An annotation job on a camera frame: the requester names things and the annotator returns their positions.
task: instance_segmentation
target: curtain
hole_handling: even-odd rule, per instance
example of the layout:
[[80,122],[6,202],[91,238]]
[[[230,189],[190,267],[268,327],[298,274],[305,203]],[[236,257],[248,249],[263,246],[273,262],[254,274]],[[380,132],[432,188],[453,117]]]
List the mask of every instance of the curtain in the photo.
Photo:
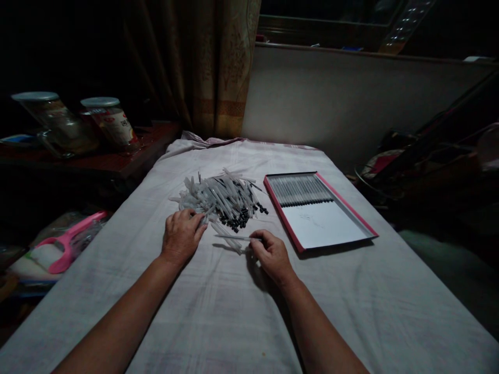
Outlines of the curtain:
[[123,3],[125,45],[150,104],[203,138],[239,136],[260,0]]

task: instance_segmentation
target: jar lid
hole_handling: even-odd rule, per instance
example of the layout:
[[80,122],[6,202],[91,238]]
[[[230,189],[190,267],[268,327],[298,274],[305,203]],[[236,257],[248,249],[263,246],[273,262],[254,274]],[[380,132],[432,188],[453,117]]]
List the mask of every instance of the jar lid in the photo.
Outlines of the jar lid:
[[49,101],[59,99],[59,95],[55,92],[22,92],[15,95],[11,95],[16,101]]
[[99,97],[83,99],[80,101],[80,103],[87,108],[99,108],[118,105],[120,101],[117,98]]

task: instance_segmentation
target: dark floor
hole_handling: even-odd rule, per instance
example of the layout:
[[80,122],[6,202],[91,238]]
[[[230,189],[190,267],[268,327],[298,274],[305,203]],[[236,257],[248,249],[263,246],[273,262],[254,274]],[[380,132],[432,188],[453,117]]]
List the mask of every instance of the dark floor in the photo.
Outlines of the dark floor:
[[499,271],[430,222],[399,234],[499,341]]

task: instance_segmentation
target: bed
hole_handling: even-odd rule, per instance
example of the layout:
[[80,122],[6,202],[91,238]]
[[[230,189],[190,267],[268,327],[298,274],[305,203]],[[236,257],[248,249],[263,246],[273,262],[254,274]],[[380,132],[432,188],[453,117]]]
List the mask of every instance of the bed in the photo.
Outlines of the bed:
[[[297,252],[269,210],[238,235],[265,228],[370,372],[499,371],[499,344],[351,185],[323,152],[306,146],[183,136],[0,351],[0,372],[50,372],[159,254],[169,201],[184,178],[242,172],[318,171],[379,234],[355,248]],[[275,288],[249,256],[208,228],[158,310],[128,372],[301,372]]]

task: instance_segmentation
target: pile of pens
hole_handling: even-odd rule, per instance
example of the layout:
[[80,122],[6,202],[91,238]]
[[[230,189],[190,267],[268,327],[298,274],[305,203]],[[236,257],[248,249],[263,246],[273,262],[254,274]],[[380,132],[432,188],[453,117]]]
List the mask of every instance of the pile of pens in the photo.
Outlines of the pile of pens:
[[331,191],[315,173],[267,177],[281,207],[332,202]]
[[198,183],[194,177],[185,178],[184,183],[187,190],[181,191],[180,197],[170,198],[178,202],[179,209],[192,208],[197,213],[205,213],[206,220],[218,216],[222,224],[236,233],[246,227],[257,210],[269,213],[254,194],[253,187],[262,191],[255,185],[256,181],[240,173],[231,173],[226,168],[219,176],[201,179],[198,173]]

